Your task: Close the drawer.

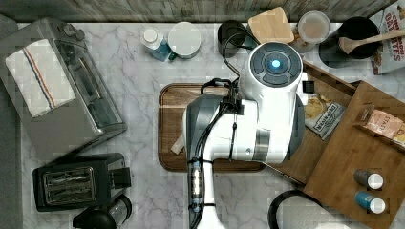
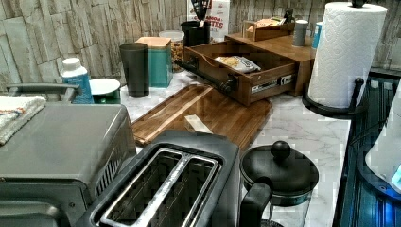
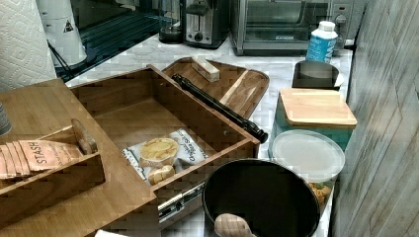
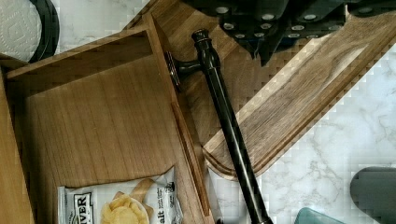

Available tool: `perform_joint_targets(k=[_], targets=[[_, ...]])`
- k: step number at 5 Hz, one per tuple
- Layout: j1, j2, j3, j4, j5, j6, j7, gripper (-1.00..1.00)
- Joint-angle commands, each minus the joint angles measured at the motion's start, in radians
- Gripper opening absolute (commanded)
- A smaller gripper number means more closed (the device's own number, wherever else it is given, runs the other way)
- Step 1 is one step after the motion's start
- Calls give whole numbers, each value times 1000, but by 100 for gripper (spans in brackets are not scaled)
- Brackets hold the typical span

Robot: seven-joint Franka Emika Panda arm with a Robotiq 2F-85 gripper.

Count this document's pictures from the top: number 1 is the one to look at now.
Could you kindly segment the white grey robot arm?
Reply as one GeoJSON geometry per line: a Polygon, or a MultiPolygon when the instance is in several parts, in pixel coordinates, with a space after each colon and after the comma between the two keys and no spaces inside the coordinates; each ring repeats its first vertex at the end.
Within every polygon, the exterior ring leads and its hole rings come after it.
{"type": "Polygon", "coordinates": [[[258,45],[236,82],[216,78],[228,94],[201,93],[183,113],[190,229],[224,229],[214,199],[216,159],[281,163],[299,148],[305,130],[300,92],[303,61],[281,42],[258,45]]]}

